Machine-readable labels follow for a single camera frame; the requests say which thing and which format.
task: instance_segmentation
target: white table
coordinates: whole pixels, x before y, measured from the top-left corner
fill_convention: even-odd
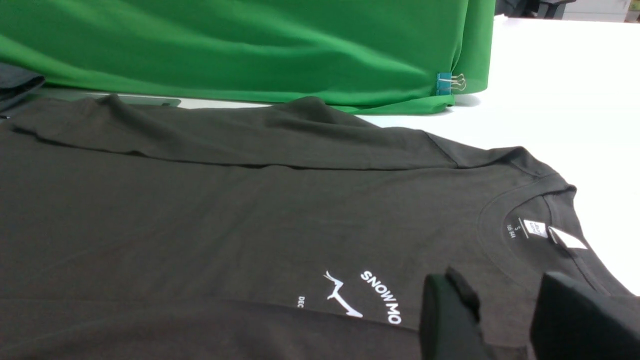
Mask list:
[[[432,116],[363,116],[468,145],[526,147],[577,186],[585,237],[640,295],[640,26],[496,19],[487,91]],[[264,106],[181,99],[183,108]]]

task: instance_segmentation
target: white tag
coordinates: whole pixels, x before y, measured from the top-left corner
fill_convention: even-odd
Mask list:
[[[549,233],[556,243],[563,243],[564,246],[571,249],[587,249],[587,247],[584,246],[582,241],[578,240],[578,238],[573,235],[569,235],[564,231],[560,231],[555,227],[549,227]]]
[[[543,238],[548,238],[547,235],[547,225],[543,222],[536,222],[531,220],[523,219],[524,227],[527,229],[529,234],[534,234],[538,236],[542,236]]]

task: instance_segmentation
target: black t-shirt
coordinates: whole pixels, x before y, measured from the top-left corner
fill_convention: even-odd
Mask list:
[[[422,282],[448,266],[501,359],[526,358],[545,271],[636,301],[523,148],[311,97],[44,99],[0,126],[0,358],[417,359]]]

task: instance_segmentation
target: binder clip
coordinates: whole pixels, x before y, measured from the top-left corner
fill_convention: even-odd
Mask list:
[[[464,74],[453,76],[450,72],[439,72],[436,82],[436,95],[451,95],[453,90],[462,91],[467,88]]]

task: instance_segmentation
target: green fabric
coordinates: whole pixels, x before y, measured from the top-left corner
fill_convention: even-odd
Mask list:
[[[439,72],[484,90],[494,0],[0,1],[0,61],[50,84],[435,113]]]

